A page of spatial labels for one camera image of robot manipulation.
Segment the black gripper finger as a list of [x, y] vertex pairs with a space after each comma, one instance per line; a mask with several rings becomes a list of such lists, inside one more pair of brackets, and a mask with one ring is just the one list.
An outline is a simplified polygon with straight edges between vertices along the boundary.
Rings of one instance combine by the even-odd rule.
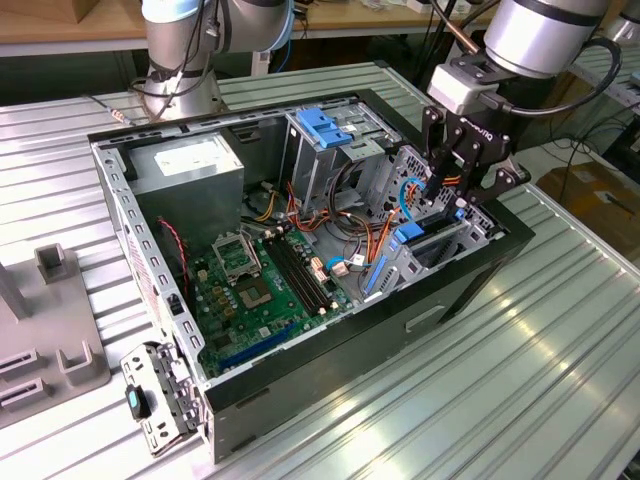
[[470, 204], [480, 205], [528, 183], [531, 180], [531, 174], [523, 165], [515, 165], [512, 162], [510, 159], [512, 150], [513, 142], [507, 158], [491, 165], [486, 173], [474, 174], [462, 171], [458, 195]]
[[455, 172], [452, 164], [447, 162], [447, 114], [435, 106], [427, 106], [423, 110], [422, 135], [425, 143], [426, 161], [431, 176], [426, 181], [422, 197], [432, 202], [443, 186], [457, 185], [462, 178], [462, 171]]

